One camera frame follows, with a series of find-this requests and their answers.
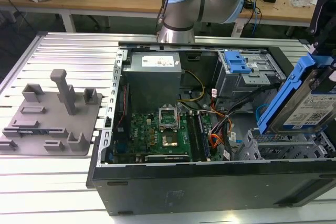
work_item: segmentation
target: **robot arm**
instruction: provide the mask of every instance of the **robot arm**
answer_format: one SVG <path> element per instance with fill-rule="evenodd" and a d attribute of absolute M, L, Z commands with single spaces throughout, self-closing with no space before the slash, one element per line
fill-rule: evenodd
<path fill-rule="evenodd" d="M 168 0 L 158 41 L 195 43 L 195 22 L 232 23 L 244 0 Z"/>

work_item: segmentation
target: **desk leg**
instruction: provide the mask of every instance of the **desk leg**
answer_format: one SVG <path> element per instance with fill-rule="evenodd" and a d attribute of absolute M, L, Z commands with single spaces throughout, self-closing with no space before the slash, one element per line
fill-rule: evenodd
<path fill-rule="evenodd" d="M 240 38 L 240 36 L 242 35 L 244 25 L 245 23 L 243 21 L 237 19 L 233 31 L 231 33 L 231 37 Z"/>
<path fill-rule="evenodd" d="M 10 22 L 10 23 L 15 23 L 16 22 L 16 18 L 14 17 L 13 12 L 2 10 L 1 14 L 2 14 L 2 16 L 4 16 L 4 18 L 6 20 L 8 20 L 8 22 Z"/>
<path fill-rule="evenodd" d="M 76 28 L 75 28 L 75 23 L 72 19 L 71 14 L 69 13 L 61 13 L 62 19 L 63 19 L 63 24 L 65 27 L 65 31 L 67 33 L 75 33 Z"/>
<path fill-rule="evenodd" d="M 105 17 L 105 27 L 106 27 L 106 28 L 111 28 L 111 20 L 110 20 L 110 16 L 106 16 L 106 17 Z"/>

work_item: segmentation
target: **orange wire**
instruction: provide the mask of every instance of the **orange wire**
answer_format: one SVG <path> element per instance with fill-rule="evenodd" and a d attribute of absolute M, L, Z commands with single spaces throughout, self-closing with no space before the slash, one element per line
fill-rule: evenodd
<path fill-rule="evenodd" d="M 210 138 L 211 138 L 211 137 L 216 137 L 216 138 L 217 138 L 217 141 L 216 141 L 215 144 L 213 144 L 212 139 L 211 139 L 211 141 L 210 141 L 210 143 L 212 144 L 212 147 L 213 147 L 213 148 L 216 148 L 220 143 L 224 144 L 222 138 L 220 138 L 217 134 L 211 134 L 211 135 L 210 135 Z"/>
<path fill-rule="evenodd" d="M 214 112 L 216 112 L 219 116 L 221 116 L 221 117 L 225 117 L 224 114 L 221 114 L 220 112 L 216 111 L 215 106 L 214 106 L 213 104 L 211 104 L 211 109 L 212 109 Z M 228 133 L 230 133 L 231 130 L 232 130 L 232 121 L 231 121 L 229 118 L 228 118 L 228 121 L 229 121 L 229 124 L 230 124 Z"/>

